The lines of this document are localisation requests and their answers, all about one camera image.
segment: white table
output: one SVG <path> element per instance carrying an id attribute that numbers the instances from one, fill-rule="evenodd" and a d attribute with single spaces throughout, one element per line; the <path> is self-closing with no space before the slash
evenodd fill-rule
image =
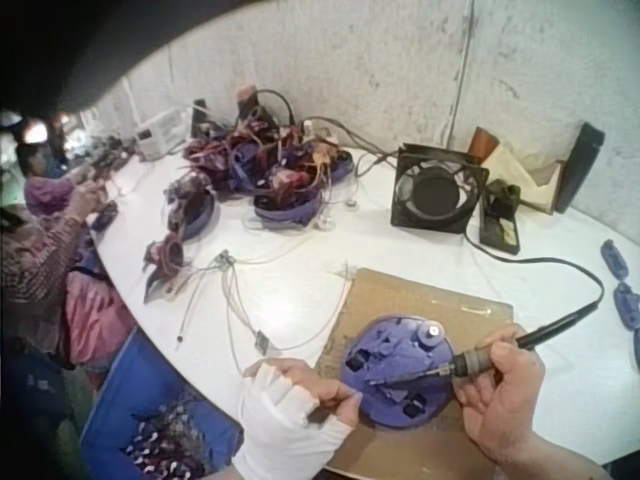
<path id="1" fill-rule="evenodd" d="M 163 239 L 167 232 L 162 191 L 184 173 L 180 167 L 185 164 L 173 156 L 153 164 L 134 161 L 119 172 L 116 181 L 124 193 L 138 186 L 120 198 L 120 214 L 99 240 L 98 249 L 114 284 L 156 347 L 211 402 L 237 418 L 241 376 L 232 357 L 220 273 L 204 278 L 182 344 L 176 338 L 196 282 L 171 301 L 161 298 L 143 304 L 149 274 L 142 273 L 143 254 L 150 242 Z M 326 323 L 341 301 L 344 281 L 334 272 L 345 261 L 509 303 L 514 306 L 515 320 L 528 330 L 598 295 L 591 280 L 568 267 L 505 265 L 475 251 L 460 235 L 391 227 L 393 178 L 389 167 L 375 167 L 360 183 L 356 211 L 342 202 L 333 204 L 333 231 L 293 235 L 248 230 L 242 220 L 251 215 L 249 199 L 225 203 L 200 240 L 187 243 L 185 254 L 204 267 L 223 249 L 244 259 L 292 250 L 271 263 L 237 266 L 242 299 L 254 326 L 280 346 L 303 342 Z M 347 189 L 346 185 L 336 188 L 334 200 L 345 198 Z M 471 222 L 474 238 L 477 217 Z M 623 327 L 613 303 L 617 282 L 600 256 L 600 246 L 608 238 L 614 240 L 630 266 L 628 282 L 636 291 L 640 290 L 640 247 L 573 209 L 565 215 L 548 216 L 521 207 L 518 227 L 520 258 L 572 260 L 598 275 L 607 289 L 596 313 L 538 348 L 547 374 L 535 430 L 601 464 L 640 449 L 640 374 L 632 335 Z M 230 318 L 239 363 L 245 368 L 259 354 L 252 334 L 236 317 Z M 326 328 L 287 356 L 314 364 L 329 332 Z"/>

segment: white glove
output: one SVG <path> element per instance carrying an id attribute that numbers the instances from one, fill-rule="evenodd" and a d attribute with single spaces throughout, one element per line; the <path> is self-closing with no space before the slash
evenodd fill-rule
<path id="1" fill-rule="evenodd" d="M 321 379 L 300 360 L 268 360 L 246 378 L 240 401 L 244 443 L 233 465 L 244 480 L 310 480 L 358 423 L 362 395 Z M 307 417 L 337 407 L 323 424 Z"/>

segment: white device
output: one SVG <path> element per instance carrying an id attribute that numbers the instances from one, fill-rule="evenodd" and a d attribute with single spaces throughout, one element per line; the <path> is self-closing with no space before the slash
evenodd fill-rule
<path id="1" fill-rule="evenodd" d="M 184 140 L 185 122 L 177 108 L 147 120 L 136 128 L 140 151 L 147 160 L 157 160 Z"/>

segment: white wall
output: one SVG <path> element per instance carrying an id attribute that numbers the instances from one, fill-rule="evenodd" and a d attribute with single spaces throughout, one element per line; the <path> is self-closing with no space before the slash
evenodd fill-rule
<path id="1" fill-rule="evenodd" d="M 390 149 L 464 150 L 482 125 L 564 159 L 588 120 L 607 139 L 574 206 L 640 243 L 638 52 L 634 0 L 280 0 L 214 19 L 127 79 L 141 121 L 197 97 L 233 119 L 234 90 L 256 83 Z M 127 103 L 118 84 L 105 123 L 129 130 Z"/>

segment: cardboard sheet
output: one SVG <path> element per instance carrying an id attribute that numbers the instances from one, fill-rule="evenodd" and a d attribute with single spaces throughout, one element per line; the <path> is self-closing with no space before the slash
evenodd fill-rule
<path id="1" fill-rule="evenodd" d="M 360 332 L 376 318 L 395 313 L 440 322 L 456 353 L 474 347 L 485 334 L 513 319 L 513 308 L 504 303 L 360 269 L 316 369 L 324 377 L 339 378 L 343 356 Z M 494 473 L 493 464 L 464 433 L 455 401 L 414 430 L 384 430 L 361 423 L 329 467 L 385 480 L 484 480 Z"/>

